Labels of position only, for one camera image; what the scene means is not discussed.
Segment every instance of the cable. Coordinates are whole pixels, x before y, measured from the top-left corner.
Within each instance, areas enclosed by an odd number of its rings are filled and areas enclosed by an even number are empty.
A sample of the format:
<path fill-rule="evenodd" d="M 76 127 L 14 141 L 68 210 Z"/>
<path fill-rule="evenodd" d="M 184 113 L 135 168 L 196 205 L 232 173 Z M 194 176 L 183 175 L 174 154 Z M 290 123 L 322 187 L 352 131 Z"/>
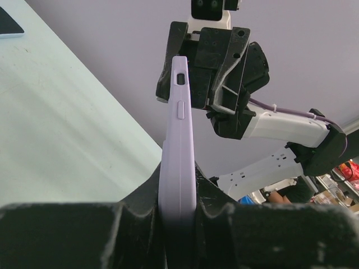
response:
<path fill-rule="evenodd" d="M 335 124 L 336 126 L 339 126 L 335 122 L 333 122 L 332 120 L 327 119 L 326 117 L 317 116 L 317 115 L 312 114 L 312 113 L 301 112 L 301 111 L 296 111 L 296 110 L 286 109 L 286 108 L 278 108 L 277 105 L 273 105 L 273 106 L 272 105 L 267 105 L 267 104 L 264 104 L 264 103 L 262 103 L 260 101 L 255 100 L 253 98 L 250 98 L 249 102 L 256 105 L 256 106 L 259 106 L 261 108 L 264 108 L 264 109 L 267 109 L 267 110 L 270 110 L 270 111 L 273 111 L 273 112 L 281 112 L 281 113 L 286 113 L 286 114 L 290 114 L 290 115 L 302 116 L 302 117 L 310 118 L 310 119 L 317 119 L 317 120 L 321 120 L 322 122 L 328 122 L 328 123 L 331 123 L 331 124 Z M 339 157 L 341 157 L 344 154 L 347 147 L 348 147 L 348 140 L 346 138 L 343 151 L 342 151 L 342 153 L 340 154 Z"/>

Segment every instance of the black shirt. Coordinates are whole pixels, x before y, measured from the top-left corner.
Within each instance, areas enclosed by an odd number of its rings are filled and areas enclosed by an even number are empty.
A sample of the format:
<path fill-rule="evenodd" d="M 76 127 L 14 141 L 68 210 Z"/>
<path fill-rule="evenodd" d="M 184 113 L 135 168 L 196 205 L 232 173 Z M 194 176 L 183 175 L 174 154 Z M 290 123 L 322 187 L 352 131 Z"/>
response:
<path fill-rule="evenodd" d="M 314 191 L 301 177 L 298 178 L 296 185 L 280 189 L 278 193 L 283 197 L 286 196 L 291 203 L 308 203 L 314 195 Z"/>

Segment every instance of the blue object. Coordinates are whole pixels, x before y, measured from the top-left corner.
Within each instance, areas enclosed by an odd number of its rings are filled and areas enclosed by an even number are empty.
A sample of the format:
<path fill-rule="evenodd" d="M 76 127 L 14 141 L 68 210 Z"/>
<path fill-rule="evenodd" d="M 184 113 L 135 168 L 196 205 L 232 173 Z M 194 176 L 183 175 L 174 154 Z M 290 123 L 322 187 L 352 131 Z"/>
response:
<path fill-rule="evenodd" d="M 253 200 L 249 196 L 244 196 L 242 199 L 238 201 L 242 205 L 255 205 Z"/>

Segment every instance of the person's arm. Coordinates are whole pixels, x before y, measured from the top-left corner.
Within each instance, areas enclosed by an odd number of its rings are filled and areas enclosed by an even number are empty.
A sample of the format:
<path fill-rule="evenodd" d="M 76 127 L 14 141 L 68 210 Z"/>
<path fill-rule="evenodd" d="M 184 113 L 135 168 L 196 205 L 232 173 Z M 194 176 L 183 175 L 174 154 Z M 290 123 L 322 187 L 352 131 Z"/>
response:
<path fill-rule="evenodd" d="M 281 196 L 278 192 L 271 192 L 267 200 L 270 203 L 291 203 L 286 196 Z"/>

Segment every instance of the smartphone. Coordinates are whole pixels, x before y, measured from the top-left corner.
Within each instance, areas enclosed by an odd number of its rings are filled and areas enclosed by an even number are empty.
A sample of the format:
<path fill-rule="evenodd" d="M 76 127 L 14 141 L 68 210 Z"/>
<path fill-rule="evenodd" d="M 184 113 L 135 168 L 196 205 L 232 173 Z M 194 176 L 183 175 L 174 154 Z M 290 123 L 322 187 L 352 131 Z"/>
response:
<path fill-rule="evenodd" d="M 18 38 L 23 36 L 24 33 L 23 28 L 0 7 L 0 39 Z"/>

